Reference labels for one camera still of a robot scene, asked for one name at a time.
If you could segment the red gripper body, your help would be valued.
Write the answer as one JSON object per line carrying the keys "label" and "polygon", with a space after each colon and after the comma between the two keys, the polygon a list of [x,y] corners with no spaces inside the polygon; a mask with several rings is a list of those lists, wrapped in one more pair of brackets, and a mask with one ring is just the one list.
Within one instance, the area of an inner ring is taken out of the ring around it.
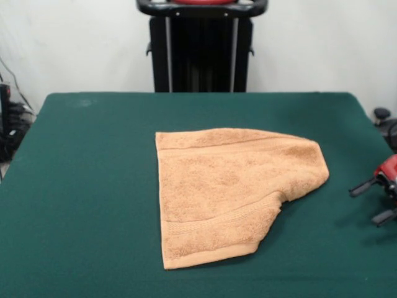
{"label": "red gripper body", "polygon": [[396,154],[384,161],[374,174],[376,183],[383,187],[390,198],[396,200]]}

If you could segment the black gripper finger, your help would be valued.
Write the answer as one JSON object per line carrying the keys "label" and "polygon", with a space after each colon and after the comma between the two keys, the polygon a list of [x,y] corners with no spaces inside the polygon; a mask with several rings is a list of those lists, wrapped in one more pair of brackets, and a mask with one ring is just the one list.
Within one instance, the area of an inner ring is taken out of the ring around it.
{"label": "black gripper finger", "polygon": [[364,183],[359,184],[356,187],[353,187],[349,190],[350,197],[357,197],[364,192],[368,191],[374,184],[377,183],[377,178],[372,177],[369,180],[365,181]]}
{"label": "black gripper finger", "polygon": [[388,209],[372,218],[372,223],[376,227],[381,227],[382,225],[394,220],[397,217],[396,208]]}

